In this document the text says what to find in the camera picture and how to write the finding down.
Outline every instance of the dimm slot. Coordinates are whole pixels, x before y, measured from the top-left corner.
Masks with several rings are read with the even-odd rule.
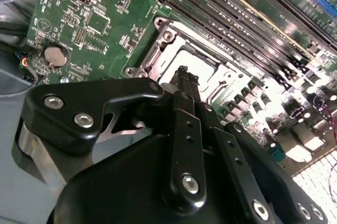
[[[292,2],[289,0],[269,0],[269,2],[271,2],[272,5],[282,12],[282,14],[290,21],[301,26],[302,29],[316,39],[317,42],[321,43],[326,49],[330,50],[333,54],[337,54],[337,42],[308,18]]]

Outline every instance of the black ram slot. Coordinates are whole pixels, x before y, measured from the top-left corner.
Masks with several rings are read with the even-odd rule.
[[[278,61],[275,60],[273,55],[271,55],[267,51],[263,51],[260,47],[256,46],[254,43],[251,43],[247,36],[242,35],[235,26],[226,25],[226,22],[224,23],[222,19],[219,19],[218,13],[214,15],[214,12],[211,8],[204,5],[202,7],[202,2],[199,0],[183,0],[184,2],[190,3],[191,6],[195,7],[199,10],[199,12],[203,13],[210,21],[211,24],[215,24],[218,28],[224,30],[226,33],[233,36],[236,40],[240,41],[244,46],[248,49],[248,52],[251,54],[259,55],[260,57],[263,57],[266,62],[273,65],[276,69],[281,70],[289,79],[291,79],[295,73],[288,68],[286,65],[280,64]]]
[[[255,21],[255,24],[261,29],[261,30],[265,30],[265,31],[268,31],[268,33],[270,33],[270,35],[271,36],[274,36],[275,35],[275,33],[274,32],[272,32],[272,30],[270,29],[270,27],[267,25],[267,24],[265,24],[264,22],[261,22],[258,18],[256,18],[255,17],[255,15],[254,14],[252,14],[252,13],[250,13],[249,11],[247,11],[244,7],[242,7],[241,5],[240,5],[240,3],[239,2],[237,2],[236,0],[221,0],[222,1],[222,3],[220,3],[219,5],[225,5],[226,4],[226,2],[230,2],[231,4],[233,4],[233,5],[235,5],[242,13],[244,13],[246,16],[248,16],[249,18],[251,18],[252,20],[254,20]],[[294,53],[296,53],[296,54],[298,54],[298,55],[300,55],[302,58],[304,58],[304,59],[306,59],[306,60],[308,60],[309,58],[305,55],[305,54],[303,54],[302,52],[300,52],[300,51],[298,51],[298,50],[295,50],[294,49],[294,47],[291,45],[291,44],[289,44],[289,42],[287,41],[287,40],[285,40],[282,36],[278,36],[278,39],[279,40],[281,40],[291,51],[293,51]],[[284,49],[284,48],[281,48],[282,50],[283,50],[283,52],[285,53],[285,54],[287,54],[288,52]]]
[[[163,3],[175,11],[179,12],[180,14],[186,16],[190,20],[192,20],[196,26],[199,26],[200,28],[206,29],[208,32],[210,32],[212,35],[214,35],[215,38],[219,39],[220,41],[224,41],[226,43],[226,46],[233,50],[237,55],[244,56],[246,60],[248,60],[250,63],[252,63],[254,66],[256,66],[258,69],[262,70],[263,72],[267,73],[269,76],[273,78],[280,77],[277,72],[274,72],[273,69],[268,69],[260,63],[257,60],[254,60],[251,55],[243,50],[238,44],[236,44],[234,41],[226,37],[223,33],[216,30],[212,25],[207,23],[206,21],[202,20],[200,17],[198,17],[194,12],[192,12],[187,7],[181,5],[180,3],[177,3],[176,0],[164,0]]]
[[[295,72],[293,72],[293,70],[291,70],[286,64],[284,64],[282,61],[281,63],[277,61],[277,59],[268,51],[266,50],[264,47],[258,46],[255,44],[255,40],[258,40],[261,44],[267,43],[265,41],[264,38],[267,38],[267,35],[262,35],[260,32],[257,31],[258,28],[256,28],[256,26],[253,27],[250,26],[247,23],[247,20],[245,19],[240,19],[239,17],[237,17],[235,15],[235,13],[232,12],[228,12],[228,10],[226,8],[223,8],[221,5],[223,5],[223,2],[219,2],[220,0],[204,0],[207,2],[208,5],[210,5],[211,9],[213,11],[215,11],[217,16],[225,16],[227,19],[229,19],[231,22],[233,22],[234,24],[241,26],[241,28],[246,29],[254,34],[256,34],[256,36],[254,36],[255,39],[253,39],[253,37],[251,35],[247,36],[244,33],[241,34],[240,31],[238,31],[236,29],[236,27],[231,24],[231,28],[230,30],[237,36],[239,36],[243,41],[245,41],[246,43],[248,43],[250,45],[250,49],[253,50],[257,50],[259,53],[261,53],[264,57],[267,57],[268,60],[271,60],[274,64],[276,64],[278,67],[280,67],[280,69],[284,70],[284,73],[289,76],[290,78],[292,78],[292,76],[296,75]],[[216,18],[217,21],[222,22],[222,20],[219,20],[218,17],[213,16],[214,18]],[[280,57],[286,57],[286,59],[291,60],[292,58],[288,55],[284,56],[283,54],[279,54]]]
[[[296,25],[301,25],[306,32],[313,36],[332,53],[337,54],[337,42],[309,17],[307,17],[298,7],[289,0],[269,0],[274,7],[283,13]]]
[[[288,54],[285,54],[282,51],[282,47],[277,47],[278,44],[276,44],[276,42],[274,40],[272,40],[272,38],[270,38],[269,36],[265,35],[263,32],[261,32],[256,25],[250,23],[248,20],[246,20],[245,18],[242,17],[238,17],[237,13],[235,12],[235,10],[230,9],[230,8],[226,8],[226,7],[222,7],[222,5],[224,5],[224,1],[221,0],[206,0],[209,4],[212,5],[212,7],[216,7],[219,9],[219,13],[221,13],[221,15],[226,16],[228,19],[230,19],[232,22],[234,22],[235,24],[237,24],[238,26],[242,26],[242,28],[245,28],[247,30],[249,30],[250,32],[254,33],[256,35],[255,38],[257,38],[260,43],[267,43],[271,48],[273,48],[279,55],[280,57],[285,57],[286,59],[290,60],[291,57]]]

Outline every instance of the black plastic arm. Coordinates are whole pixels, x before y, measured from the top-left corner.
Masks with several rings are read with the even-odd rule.
[[[163,95],[162,88],[148,78],[42,85],[28,92],[21,116],[41,139],[69,154],[83,154],[92,150],[102,132],[105,110],[122,111],[133,103],[156,102]],[[93,124],[79,126],[78,114],[89,115]]]

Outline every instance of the green circuit board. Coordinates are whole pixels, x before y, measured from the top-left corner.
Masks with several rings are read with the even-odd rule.
[[[308,0],[291,1],[336,38],[335,23],[328,15]],[[266,0],[248,2],[301,45],[308,46],[310,38]],[[32,58],[31,64],[39,74],[45,75],[46,83],[58,83],[62,76],[72,82],[126,77],[125,67],[137,66],[158,35],[154,17],[169,15],[184,20],[155,0],[97,0],[92,5],[79,4],[76,0],[38,0],[28,45],[43,50],[49,44],[59,44],[69,51],[70,62],[51,69],[40,56]],[[333,56],[325,56],[324,60],[324,68],[335,69]]]

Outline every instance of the motherboard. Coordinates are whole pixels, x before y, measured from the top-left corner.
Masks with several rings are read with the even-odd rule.
[[[184,65],[221,122],[241,121],[261,144],[298,124],[325,133],[337,98],[336,3],[38,0],[28,62],[46,84],[167,83]]]

